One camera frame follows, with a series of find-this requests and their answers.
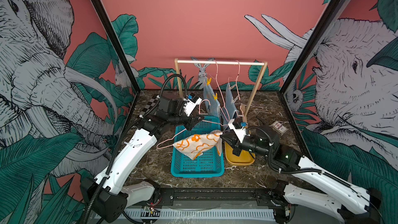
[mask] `wooden clothes rack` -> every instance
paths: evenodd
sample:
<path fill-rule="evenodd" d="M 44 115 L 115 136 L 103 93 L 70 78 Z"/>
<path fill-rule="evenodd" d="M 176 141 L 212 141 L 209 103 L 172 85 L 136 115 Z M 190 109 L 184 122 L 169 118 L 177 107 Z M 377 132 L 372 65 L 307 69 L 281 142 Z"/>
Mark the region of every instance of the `wooden clothes rack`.
<path fill-rule="evenodd" d="M 178 60 L 176 58 L 174 60 L 175 65 L 176 65 L 176 72 L 178 73 L 180 69 L 178 68 L 178 63 L 200 63 L 200 64 L 216 64 L 215 61 L 192 61 L 192 60 Z M 251 95 L 249 98 L 249 102 L 246 106 L 245 112 L 244 112 L 244 117 L 247 119 L 247 113 L 249 112 L 249 108 L 251 106 L 251 103 L 253 102 L 253 98 L 256 95 L 256 92 L 258 90 L 258 87 L 260 86 L 261 79 L 263 78 L 264 72 L 266 71 L 267 68 L 267 62 L 217 62 L 219 65 L 255 65 L 255 66 L 261 66 L 260 73 L 257 76 L 256 83 L 254 84 L 253 90 L 251 91 Z M 177 77 L 177 82 L 178 82 L 178 90 L 180 92 L 180 97 L 183 98 L 182 94 L 182 85 L 181 85 L 181 79 Z"/>

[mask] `yellow tray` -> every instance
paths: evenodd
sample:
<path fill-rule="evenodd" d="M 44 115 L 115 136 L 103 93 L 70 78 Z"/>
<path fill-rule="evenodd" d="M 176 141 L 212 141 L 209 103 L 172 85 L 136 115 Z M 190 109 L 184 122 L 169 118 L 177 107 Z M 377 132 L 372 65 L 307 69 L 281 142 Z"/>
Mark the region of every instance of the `yellow tray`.
<path fill-rule="evenodd" d="M 225 158 L 226 161 L 231 164 L 232 166 L 247 166 L 247 165 L 251 165 L 252 163 L 254 163 L 254 159 L 250 156 L 249 152 L 247 151 L 242 151 L 240 153 L 240 156 L 235 156 L 234 154 L 232 154 L 232 147 L 227 144 L 226 142 L 224 142 L 224 146 L 225 146 Z"/>

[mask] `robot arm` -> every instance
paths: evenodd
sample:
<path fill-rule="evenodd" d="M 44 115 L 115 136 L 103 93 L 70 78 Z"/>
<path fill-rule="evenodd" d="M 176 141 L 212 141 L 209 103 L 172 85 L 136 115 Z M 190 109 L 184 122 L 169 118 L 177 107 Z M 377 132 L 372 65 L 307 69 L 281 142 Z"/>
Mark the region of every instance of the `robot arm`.
<path fill-rule="evenodd" d="M 93 179 L 85 178 L 82 181 L 80 189 L 84 201 L 92 201 L 93 210 L 107 222 L 116 220 L 126 207 L 137 202 L 156 202 L 158 196 L 154 194 L 154 182 L 144 181 L 128 187 L 123 187 L 123 184 L 144 154 L 171 126 L 184 125 L 187 130 L 192 130 L 192 127 L 204 118 L 202 115 L 192 114 L 200 102 L 201 98 L 193 93 L 183 100 L 160 96 L 156 108 L 142 116 L 142 120 L 137 123 L 138 129 L 134 136 L 129 142 L 124 142 L 126 146 L 115 158 L 109 175 L 106 175 L 106 167 Z M 107 180 L 99 196 L 93 200 L 93 194 L 99 187 L 97 182 L 101 182 L 104 177 Z"/>
<path fill-rule="evenodd" d="M 231 130 L 224 132 L 221 138 L 233 148 L 234 155 L 239 156 L 242 150 L 246 150 L 266 156 L 271 169 L 291 174 L 326 193 L 279 182 L 274 192 L 265 197 L 276 196 L 280 205 L 291 203 L 310 207 L 345 223 L 380 223 L 376 209 L 381 203 L 379 191 L 355 186 L 316 165 L 295 149 L 279 144 L 278 134 L 267 125 L 254 127 L 255 135 L 247 134 L 246 123 L 241 119 L 231 119 L 228 126 Z"/>

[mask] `checkerboard pattern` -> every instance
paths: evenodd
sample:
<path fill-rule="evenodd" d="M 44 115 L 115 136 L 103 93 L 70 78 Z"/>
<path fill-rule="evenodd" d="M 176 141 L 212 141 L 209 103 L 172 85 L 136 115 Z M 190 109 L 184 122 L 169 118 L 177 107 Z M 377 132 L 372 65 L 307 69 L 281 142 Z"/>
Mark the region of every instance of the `checkerboard pattern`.
<path fill-rule="evenodd" d="M 143 110 L 140 112 L 140 115 L 144 115 L 151 107 L 156 105 L 156 102 L 159 99 L 157 98 L 157 95 L 152 96 L 152 98 L 148 101 L 147 105 L 143 108 Z"/>

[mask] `orange patterned towel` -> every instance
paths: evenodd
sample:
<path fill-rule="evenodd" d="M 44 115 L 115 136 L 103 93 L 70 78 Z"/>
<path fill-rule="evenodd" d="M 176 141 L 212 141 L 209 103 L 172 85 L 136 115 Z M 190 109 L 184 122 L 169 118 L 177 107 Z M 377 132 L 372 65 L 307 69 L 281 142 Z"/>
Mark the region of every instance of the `orange patterned towel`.
<path fill-rule="evenodd" d="M 218 155 L 221 156 L 222 146 L 220 135 L 222 131 L 214 130 L 210 134 L 194 134 L 188 138 L 175 142 L 173 146 L 182 154 L 195 160 L 203 152 L 217 147 Z"/>

